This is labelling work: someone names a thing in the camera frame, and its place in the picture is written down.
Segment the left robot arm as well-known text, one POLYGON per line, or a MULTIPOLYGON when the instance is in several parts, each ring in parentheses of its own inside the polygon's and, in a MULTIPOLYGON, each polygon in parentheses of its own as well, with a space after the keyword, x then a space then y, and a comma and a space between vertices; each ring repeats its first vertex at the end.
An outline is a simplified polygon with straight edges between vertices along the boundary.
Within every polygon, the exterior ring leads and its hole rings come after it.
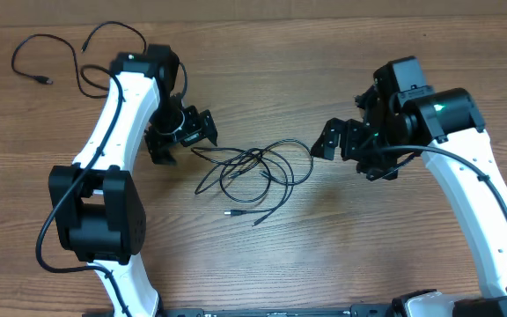
POLYGON ((146 144, 156 165, 175 162, 171 147, 203 139, 217 142, 210 111, 185 106, 173 88, 183 65, 168 45, 150 44, 141 54, 120 52, 105 70, 107 100, 83 150, 48 177, 53 209, 42 226, 35 256, 55 224, 62 247, 92 270, 114 305, 113 316, 159 316, 162 301, 147 276, 141 251, 146 214, 133 181, 136 156, 146 144))

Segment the black cable separated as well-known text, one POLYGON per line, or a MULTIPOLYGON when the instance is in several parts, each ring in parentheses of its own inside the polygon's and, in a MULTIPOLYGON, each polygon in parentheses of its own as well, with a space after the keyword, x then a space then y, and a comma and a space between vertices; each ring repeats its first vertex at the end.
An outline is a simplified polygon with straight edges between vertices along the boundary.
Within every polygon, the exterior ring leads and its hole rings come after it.
POLYGON ((142 43, 141 53, 148 50, 149 42, 145 35, 135 27, 121 21, 108 20, 97 24, 85 37, 82 44, 78 47, 62 36, 51 33, 33 33, 26 36, 12 51, 10 59, 11 71, 22 78, 28 78, 30 81, 40 85, 53 85, 55 81, 48 75, 51 70, 57 70, 58 66, 51 66, 51 62, 66 62, 70 64, 69 73, 73 77, 73 83, 78 91, 85 97, 93 100, 105 99, 108 95, 108 84, 98 84, 85 75, 84 65, 80 66, 77 54, 86 53, 92 42, 92 38, 101 29, 108 26, 118 26, 127 29, 139 38, 142 43), (49 62, 39 62, 35 66, 36 57, 43 57, 44 52, 35 53, 35 48, 41 48, 42 44, 49 44, 49 62))

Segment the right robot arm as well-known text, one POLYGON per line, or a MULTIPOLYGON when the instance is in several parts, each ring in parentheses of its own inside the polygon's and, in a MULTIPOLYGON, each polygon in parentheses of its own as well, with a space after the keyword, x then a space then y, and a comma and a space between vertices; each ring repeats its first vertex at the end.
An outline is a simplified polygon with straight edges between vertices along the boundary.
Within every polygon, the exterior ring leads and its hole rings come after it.
POLYGON ((473 97, 462 88, 436 92, 414 56, 385 64, 373 78, 355 98, 361 119, 329 120, 312 156, 353 160, 369 181, 393 180, 421 158, 466 237, 480 289, 477 296, 414 291, 377 315, 507 316, 507 186, 473 97))

